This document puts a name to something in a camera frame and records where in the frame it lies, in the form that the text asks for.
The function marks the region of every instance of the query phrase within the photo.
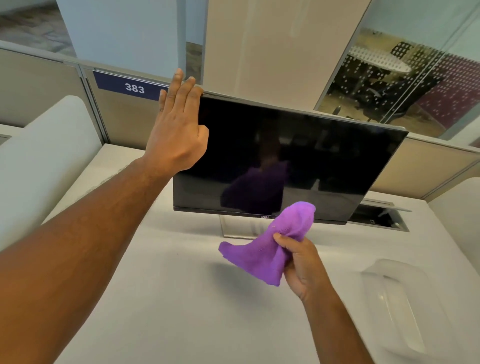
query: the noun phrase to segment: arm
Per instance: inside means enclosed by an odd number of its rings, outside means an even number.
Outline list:
[[[355,325],[328,278],[317,248],[278,233],[275,241],[293,253],[285,278],[301,299],[322,364],[373,364]]]
[[[53,363],[87,319],[148,209],[205,152],[202,89],[177,70],[143,157],[0,253],[0,363]]]

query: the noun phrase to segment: plastic container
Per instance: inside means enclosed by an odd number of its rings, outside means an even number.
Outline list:
[[[418,363],[462,362],[452,325],[425,272],[379,259],[362,278],[373,330],[382,346]]]

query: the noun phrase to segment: monitor stand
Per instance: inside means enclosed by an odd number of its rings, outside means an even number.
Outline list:
[[[225,238],[255,239],[264,233],[273,221],[270,218],[248,218],[245,216],[218,215]]]

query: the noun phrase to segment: forearm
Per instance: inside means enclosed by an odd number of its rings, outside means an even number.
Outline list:
[[[304,302],[322,364],[373,364],[347,309],[331,284]]]
[[[0,254],[0,362],[55,360],[169,179],[138,159]]]

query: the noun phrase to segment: monitor screen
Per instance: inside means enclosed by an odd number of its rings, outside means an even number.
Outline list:
[[[316,206],[345,224],[407,135],[402,128],[203,96],[205,155],[173,179],[175,210],[274,218]]]

